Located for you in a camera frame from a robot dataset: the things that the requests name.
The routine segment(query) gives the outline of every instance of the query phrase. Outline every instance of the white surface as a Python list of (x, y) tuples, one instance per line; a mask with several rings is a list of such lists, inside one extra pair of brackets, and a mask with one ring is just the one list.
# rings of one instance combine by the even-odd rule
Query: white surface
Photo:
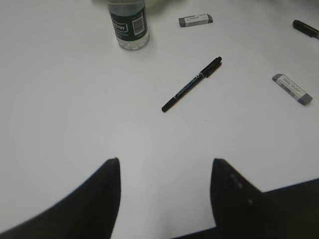
[[(47, 209), (104, 160), (121, 161), (114, 239), (165, 239), (214, 226), (211, 163), (261, 190), (319, 177), (316, 0), (176, 0), (149, 10), (151, 39), (118, 46), (90, 0), (0, 1), (0, 231)], [(180, 28), (208, 13), (214, 23)], [(166, 114), (215, 57), (223, 65)], [(286, 74), (313, 98), (272, 81)]]

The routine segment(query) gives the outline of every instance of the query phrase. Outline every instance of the gray eraser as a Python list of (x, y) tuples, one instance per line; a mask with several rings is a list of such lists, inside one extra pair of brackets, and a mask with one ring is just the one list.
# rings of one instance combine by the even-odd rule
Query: gray eraser
[(186, 17), (179, 18), (178, 22), (180, 27), (196, 26), (196, 25), (212, 23), (213, 18), (209, 14), (201, 14), (201, 15), (193, 15), (193, 16), (186, 16)]
[(313, 100), (313, 98), (307, 92), (305, 92), (284, 74), (275, 75), (273, 77), (273, 81), (303, 106), (309, 104)]

